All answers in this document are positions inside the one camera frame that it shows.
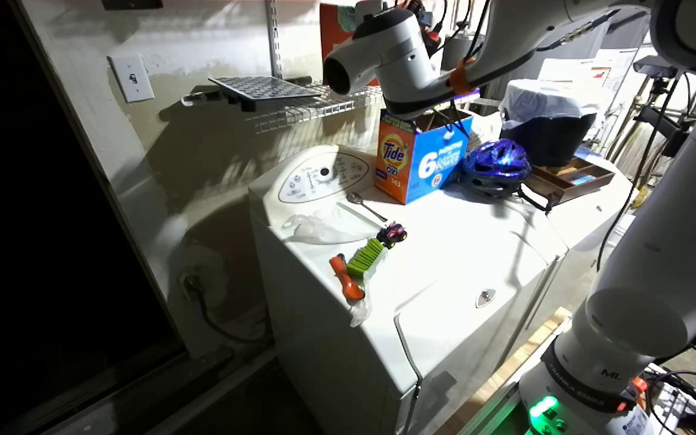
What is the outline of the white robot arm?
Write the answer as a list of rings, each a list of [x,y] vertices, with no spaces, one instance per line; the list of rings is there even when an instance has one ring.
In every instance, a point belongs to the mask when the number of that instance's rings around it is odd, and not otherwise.
[[[408,10],[364,16],[325,63],[346,93],[374,79],[384,105],[415,116],[528,63],[541,40],[621,4],[650,13],[656,52],[696,74],[696,0],[494,0],[474,59],[436,71]],[[545,372],[569,401],[600,412],[623,407],[632,379],[696,336],[696,122],[632,224],[621,231],[574,325],[553,341]]]

